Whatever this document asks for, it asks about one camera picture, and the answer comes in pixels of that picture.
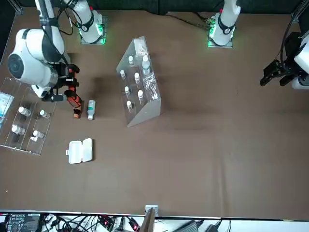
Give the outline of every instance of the black cable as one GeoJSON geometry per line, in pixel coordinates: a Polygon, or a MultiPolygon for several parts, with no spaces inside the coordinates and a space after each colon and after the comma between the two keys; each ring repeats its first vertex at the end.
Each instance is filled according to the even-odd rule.
{"type": "Polygon", "coordinates": [[[61,16],[61,14],[63,13],[63,12],[65,12],[65,14],[66,14],[66,16],[67,16],[67,18],[68,18],[68,20],[69,20],[69,22],[70,22],[70,25],[71,25],[71,33],[67,33],[67,32],[65,32],[65,31],[63,31],[63,30],[61,30],[61,29],[59,29],[59,31],[60,32],[62,32],[62,33],[64,33],[64,34],[66,34],[66,35],[72,35],[73,34],[73,26],[72,26],[72,20],[71,20],[71,18],[70,18],[70,15],[69,15],[69,13],[67,12],[67,7],[68,7],[68,4],[66,4],[65,5],[65,7],[61,7],[59,10],[58,10],[58,13],[57,13],[57,21],[59,20],[59,17],[61,16]]]}
{"type": "Polygon", "coordinates": [[[218,221],[214,226],[219,229],[219,226],[221,225],[222,219],[220,219],[220,221],[218,221]]]}
{"type": "Polygon", "coordinates": [[[47,39],[49,40],[49,43],[51,44],[52,47],[54,47],[54,49],[56,50],[56,52],[61,56],[61,58],[63,59],[64,63],[66,64],[66,66],[68,66],[68,61],[67,59],[64,57],[63,54],[61,54],[59,52],[59,50],[56,48],[56,46],[54,45],[53,41],[51,40],[51,38],[49,38],[49,35],[47,34],[47,32],[45,31],[45,29],[43,28],[43,26],[41,26],[42,30],[44,31],[44,34],[47,36],[47,39]]]}
{"type": "Polygon", "coordinates": [[[174,16],[174,15],[171,15],[171,14],[166,14],[165,16],[169,16],[169,17],[172,17],[172,18],[176,18],[176,19],[178,19],[178,20],[180,20],[180,21],[182,21],[182,22],[185,22],[185,23],[187,23],[187,24],[190,24],[190,25],[195,26],[195,27],[198,27],[198,28],[202,28],[202,29],[205,29],[205,30],[209,30],[209,29],[210,29],[210,28],[207,27],[207,26],[203,26],[203,25],[200,25],[200,24],[192,23],[192,22],[190,22],[190,21],[188,21],[188,20],[185,20],[185,19],[183,19],[183,18],[179,18],[179,17],[174,16]]]}
{"type": "Polygon", "coordinates": [[[232,229],[232,222],[231,222],[231,220],[230,220],[229,228],[227,228],[227,229],[228,229],[227,232],[231,232],[231,229],[232,229]]]}
{"type": "Polygon", "coordinates": [[[193,12],[197,17],[199,17],[203,22],[207,22],[207,18],[201,16],[198,12],[193,12]]]}
{"type": "Polygon", "coordinates": [[[88,223],[89,223],[90,219],[91,219],[91,216],[89,216],[89,220],[88,220],[88,222],[85,224],[85,228],[88,226],[88,223]]]}
{"type": "Polygon", "coordinates": [[[222,2],[224,2],[224,0],[221,0],[220,2],[218,2],[212,9],[210,12],[214,11],[222,2]]]}

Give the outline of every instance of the black wire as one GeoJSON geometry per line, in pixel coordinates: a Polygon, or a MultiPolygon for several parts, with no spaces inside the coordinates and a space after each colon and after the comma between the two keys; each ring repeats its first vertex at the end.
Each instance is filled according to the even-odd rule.
{"type": "Polygon", "coordinates": [[[45,29],[43,28],[43,26],[41,26],[42,30],[44,31],[44,34],[47,36],[47,39],[49,40],[49,43],[51,44],[52,47],[54,47],[54,49],[56,50],[56,52],[61,56],[61,58],[63,59],[64,63],[66,64],[66,66],[68,66],[68,61],[67,59],[64,57],[63,54],[61,54],[59,52],[59,50],[56,48],[56,46],[54,45],[53,41],[51,40],[51,38],[49,38],[49,35],[47,34],[47,32],[45,31],[45,29]]]}
{"type": "MultiPolygon", "coordinates": [[[[57,21],[59,20],[59,17],[61,16],[61,14],[62,14],[63,12],[65,12],[65,14],[66,14],[66,16],[67,16],[67,18],[68,18],[68,20],[70,21],[70,24],[71,24],[72,20],[71,20],[71,18],[70,18],[69,13],[67,12],[67,7],[68,7],[68,4],[66,4],[65,7],[61,7],[61,8],[58,10],[57,21]]],[[[59,31],[62,32],[62,33],[64,33],[64,34],[66,34],[66,35],[69,35],[69,36],[70,36],[70,35],[73,34],[73,26],[71,26],[71,33],[67,33],[67,32],[65,32],[65,31],[63,31],[63,30],[61,30],[61,29],[59,29],[59,31]]]]}
{"type": "Polygon", "coordinates": [[[94,220],[95,218],[96,218],[96,216],[94,216],[94,217],[92,218],[90,225],[92,225],[93,220],[94,220]]]}
{"type": "Polygon", "coordinates": [[[85,224],[85,228],[88,226],[88,223],[89,223],[89,221],[90,221],[90,219],[91,219],[91,216],[89,216],[89,220],[88,220],[88,222],[85,224]]]}
{"type": "Polygon", "coordinates": [[[201,16],[198,12],[194,12],[194,14],[196,14],[203,22],[207,22],[207,18],[201,16]]]}
{"type": "Polygon", "coordinates": [[[203,29],[205,29],[205,30],[209,30],[209,29],[210,29],[210,28],[207,27],[207,26],[203,26],[203,25],[200,25],[200,24],[192,23],[192,22],[190,22],[190,21],[188,21],[188,20],[185,20],[185,19],[183,19],[183,18],[179,18],[179,17],[174,16],[174,15],[171,15],[171,14],[166,14],[166,16],[169,16],[169,17],[172,17],[172,18],[176,18],[176,19],[178,19],[178,20],[180,20],[180,21],[182,21],[182,22],[185,22],[185,23],[187,23],[187,24],[190,24],[190,25],[195,26],[195,27],[198,27],[198,28],[203,28],[203,29]]]}
{"type": "Polygon", "coordinates": [[[214,11],[222,2],[224,2],[224,0],[221,0],[220,2],[218,2],[212,9],[210,12],[214,11]]]}
{"type": "Polygon", "coordinates": [[[232,229],[232,222],[231,222],[231,220],[230,220],[230,223],[229,223],[229,226],[228,226],[228,231],[227,232],[231,232],[231,229],[232,229]]]}

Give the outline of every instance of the plastic vial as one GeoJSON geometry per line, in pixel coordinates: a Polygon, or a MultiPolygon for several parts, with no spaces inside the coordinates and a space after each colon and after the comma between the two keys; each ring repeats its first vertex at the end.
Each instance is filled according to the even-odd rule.
{"type": "Polygon", "coordinates": [[[42,133],[42,132],[39,132],[39,131],[37,131],[37,130],[35,130],[34,132],[33,132],[33,136],[34,137],[38,137],[38,138],[44,138],[44,134],[42,133]]]}
{"type": "Polygon", "coordinates": [[[46,119],[49,119],[49,118],[50,118],[50,114],[47,113],[47,112],[44,111],[44,110],[41,110],[41,111],[40,111],[40,115],[41,115],[42,117],[46,118],[46,119]]]}
{"type": "Polygon", "coordinates": [[[134,65],[133,56],[129,56],[129,65],[134,65]]]}
{"type": "Polygon", "coordinates": [[[139,100],[140,100],[140,104],[143,105],[144,104],[144,93],[143,93],[143,90],[139,90],[138,91],[138,97],[139,97],[139,100]]]}
{"type": "Polygon", "coordinates": [[[127,101],[127,102],[126,102],[126,106],[127,106],[128,110],[129,110],[130,113],[131,113],[131,110],[132,110],[132,103],[131,103],[131,101],[127,101]]]}
{"type": "Polygon", "coordinates": [[[126,78],[126,74],[124,70],[120,70],[120,76],[123,80],[126,78]]]}
{"type": "Polygon", "coordinates": [[[26,130],[24,128],[18,127],[17,125],[12,125],[12,132],[15,134],[23,135],[26,130]]]}
{"type": "Polygon", "coordinates": [[[125,87],[125,93],[126,93],[127,96],[130,95],[130,89],[129,89],[128,86],[125,87]]]}
{"type": "Polygon", "coordinates": [[[18,109],[19,113],[21,113],[22,115],[29,117],[31,114],[31,111],[25,107],[20,106],[18,109]]]}
{"type": "Polygon", "coordinates": [[[138,72],[134,74],[134,80],[137,85],[140,83],[140,74],[138,72]]]}
{"type": "Polygon", "coordinates": [[[96,101],[95,100],[89,100],[88,102],[88,119],[92,120],[93,115],[95,114],[95,109],[96,109],[96,101]]]}
{"type": "Polygon", "coordinates": [[[143,73],[148,75],[150,73],[150,61],[148,56],[143,56],[143,61],[141,62],[141,66],[143,67],[143,73]]]}

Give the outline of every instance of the tabletop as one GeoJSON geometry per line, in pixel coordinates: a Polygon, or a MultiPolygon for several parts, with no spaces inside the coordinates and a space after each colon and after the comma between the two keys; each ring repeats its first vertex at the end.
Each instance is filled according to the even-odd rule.
{"type": "MultiPolygon", "coordinates": [[[[109,17],[105,45],[63,35],[80,68],[78,94],[97,102],[75,120],[57,104],[40,156],[0,148],[0,208],[161,216],[309,218],[309,92],[261,87],[289,15],[241,14],[233,48],[207,48],[207,32],[144,11],[109,17]],[[116,66],[145,36],[162,97],[161,116],[128,128],[116,66]],[[69,142],[94,139],[94,160],[72,165],[69,142]]],[[[202,24],[192,13],[177,16],[202,24]]],[[[60,27],[70,31],[64,15],[60,27]]],[[[20,29],[39,28],[35,8],[16,16],[0,66],[20,29]]]]}

